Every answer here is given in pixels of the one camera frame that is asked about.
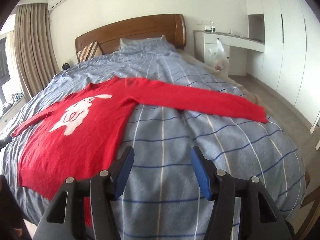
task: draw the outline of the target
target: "white wardrobe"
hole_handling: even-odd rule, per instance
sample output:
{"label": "white wardrobe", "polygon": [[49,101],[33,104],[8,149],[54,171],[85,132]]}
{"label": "white wardrobe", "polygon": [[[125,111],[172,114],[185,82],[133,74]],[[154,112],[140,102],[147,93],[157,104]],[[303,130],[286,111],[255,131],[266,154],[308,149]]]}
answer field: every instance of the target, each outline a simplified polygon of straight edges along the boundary
{"label": "white wardrobe", "polygon": [[265,52],[248,56],[247,72],[279,93],[310,122],[320,116],[320,23],[305,0],[246,0],[263,14]]}

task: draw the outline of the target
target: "bottle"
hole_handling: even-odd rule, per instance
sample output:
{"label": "bottle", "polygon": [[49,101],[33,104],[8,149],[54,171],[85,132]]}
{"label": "bottle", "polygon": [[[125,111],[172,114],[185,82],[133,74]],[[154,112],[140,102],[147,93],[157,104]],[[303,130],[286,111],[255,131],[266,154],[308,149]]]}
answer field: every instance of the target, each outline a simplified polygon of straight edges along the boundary
{"label": "bottle", "polygon": [[214,27],[214,22],[211,22],[211,32],[212,33],[216,32],[216,28]]}

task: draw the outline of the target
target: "beige curtain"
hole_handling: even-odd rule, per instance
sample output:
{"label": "beige curtain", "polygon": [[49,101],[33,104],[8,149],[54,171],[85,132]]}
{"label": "beige curtain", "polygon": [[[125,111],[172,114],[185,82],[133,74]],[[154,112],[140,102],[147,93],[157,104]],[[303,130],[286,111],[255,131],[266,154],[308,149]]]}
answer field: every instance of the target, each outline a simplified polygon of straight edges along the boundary
{"label": "beige curtain", "polygon": [[19,72],[18,72],[13,31],[7,34],[5,47],[6,47],[9,75],[10,75],[10,79],[12,80],[12,84],[14,85],[14,87],[12,88],[12,93],[19,93],[22,91],[22,86],[21,86]]}
{"label": "beige curtain", "polygon": [[28,101],[59,72],[52,48],[47,4],[18,6],[14,43],[19,77]]}

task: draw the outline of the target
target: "wooden chair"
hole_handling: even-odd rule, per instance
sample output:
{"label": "wooden chair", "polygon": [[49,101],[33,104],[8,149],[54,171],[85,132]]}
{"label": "wooden chair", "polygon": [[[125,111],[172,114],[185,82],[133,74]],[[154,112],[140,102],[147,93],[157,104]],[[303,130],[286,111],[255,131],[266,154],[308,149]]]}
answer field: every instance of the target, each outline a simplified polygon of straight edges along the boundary
{"label": "wooden chair", "polygon": [[[310,182],[310,176],[306,172],[306,184],[308,186]],[[316,188],[313,192],[311,192],[308,196],[306,196],[302,202],[300,208],[305,207],[306,205],[313,202],[313,205],[304,220],[303,224],[299,228],[298,232],[295,234],[293,240],[302,240],[307,234],[310,232],[314,224],[320,217],[320,186]]]}

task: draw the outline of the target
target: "floor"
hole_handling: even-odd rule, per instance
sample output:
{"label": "floor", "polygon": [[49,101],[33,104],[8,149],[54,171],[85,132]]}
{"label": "floor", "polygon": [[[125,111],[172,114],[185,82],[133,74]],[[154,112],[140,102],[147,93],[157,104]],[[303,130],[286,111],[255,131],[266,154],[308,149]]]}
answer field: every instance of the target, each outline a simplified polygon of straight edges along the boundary
{"label": "floor", "polygon": [[33,236],[35,235],[35,232],[37,230],[37,226],[35,224],[28,222],[27,220],[25,220],[24,222],[27,226],[27,229],[29,231],[30,236],[33,238]]}
{"label": "floor", "polygon": [[[317,152],[315,149],[320,138],[320,128],[315,129],[311,134],[308,128],[284,103],[261,87],[252,78],[248,76],[229,76],[229,78],[243,85],[250,92],[257,94],[269,108],[277,113],[278,118],[281,119],[280,121],[287,126],[291,134],[295,137],[302,151],[305,166],[311,177],[310,184],[306,191],[306,195],[308,195],[320,185],[320,150]],[[302,225],[310,208],[311,206],[308,205],[300,209],[291,221],[295,231]]]}

